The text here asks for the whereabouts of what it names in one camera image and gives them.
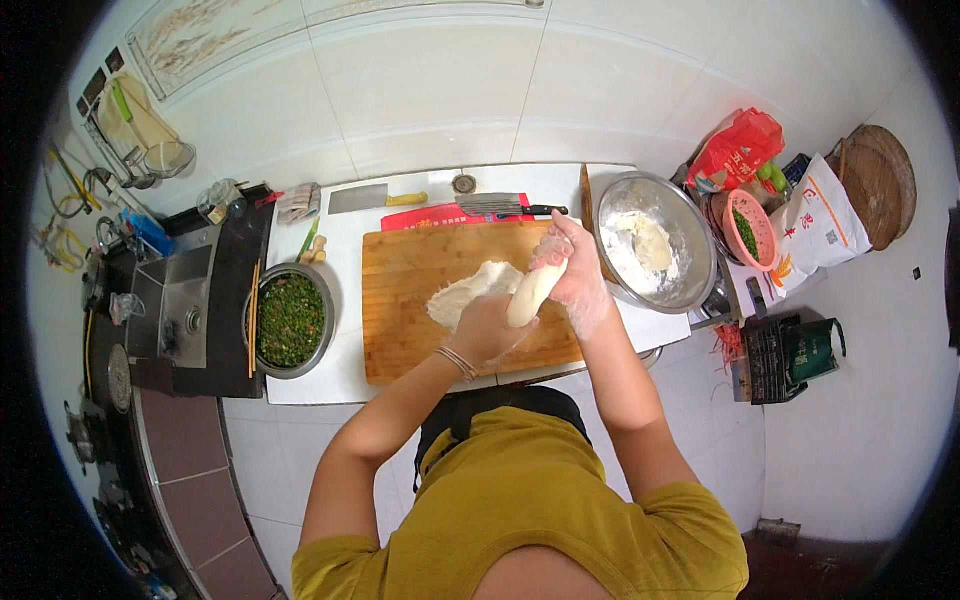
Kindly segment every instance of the green onion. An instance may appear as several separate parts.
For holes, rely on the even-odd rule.
[[[747,217],[740,214],[736,208],[733,210],[733,221],[736,223],[736,230],[740,233],[740,239],[743,240],[743,246],[750,253],[756,262],[760,262],[760,255],[756,252],[756,238],[754,231],[750,228],[750,221]]]
[[[279,276],[260,289],[256,309],[256,353],[279,369],[310,360],[324,334],[324,299],[299,274]]]

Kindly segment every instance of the metal mixing bowl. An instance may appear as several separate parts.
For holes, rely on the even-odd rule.
[[[639,213],[669,234],[670,249],[677,259],[677,272],[661,272],[654,293],[639,293],[624,281],[607,253],[614,236],[633,245],[633,235],[616,227],[616,220]],[[690,312],[707,299],[716,278],[717,257],[707,222],[697,206],[676,185],[651,173],[620,174],[593,209],[597,247],[603,261],[630,300],[668,315]]]
[[[302,365],[294,367],[293,369],[279,369],[265,363],[260,360],[260,354],[256,354],[256,367],[258,370],[263,371],[268,374],[270,377],[275,377],[277,379],[296,379],[301,377],[311,369],[316,367],[320,363],[320,359],[324,357],[327,347],[330,346],[330,341],[333,340],[333,329],[336,323],[336,315],[333,312],[333,295],[330,294],[330,288],[326,285],[326,281],[321,277],[319,273],[311,269],[310,267],[305,267],[296,262],[284,262],[278,265],[275,265],[273,268],[268,269],[260,277],[260,290],[262,291],[264,286],[266,286],[270,281],[276,279],[279,276],[289,275],[291,273],[296,273],[298,275],[305,276],[313,282],[317,291],[320,292],[321,298],[324,299],[324,333],[320,337],[320,343],[317,344],[317,349],[314,350],[313,355]],[[240,324],[240,332],[243,334],[243,344],[245,348],[249,348],[247,344],[247,311],[250,308],[250,294],[247,294],[247,301],[243,305],[243,322]]]

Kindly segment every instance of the black basket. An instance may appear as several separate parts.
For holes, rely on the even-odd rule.
[[[750,366],[751,404],[783,404],[806,390],[806,382],[790,385],[783,356],[783,329],[800,324],[800,316],[777,319],[743,329],[743,346]]]

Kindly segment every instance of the mustard yellow shirt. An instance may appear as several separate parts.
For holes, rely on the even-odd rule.
[[[430,447],[425,465],[451,443]],[[316,540],[293,559],[297,600],[469,599],[500,557],[555,548],[615,598],[735,598],[747,585],[743,540],[694,483],[624,502],[569,423],[502,407],[473,418],[470,438],[423,478],[413,510],[375,540]]]

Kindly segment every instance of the sink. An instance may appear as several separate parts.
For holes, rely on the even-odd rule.
[[[133,292],[143,300],[144,317],[127,322],[131,358],[169,358],[181,369],[206,368],[206,324],[210,279],[220,227],[174,239],[169,258],[138,264]]]

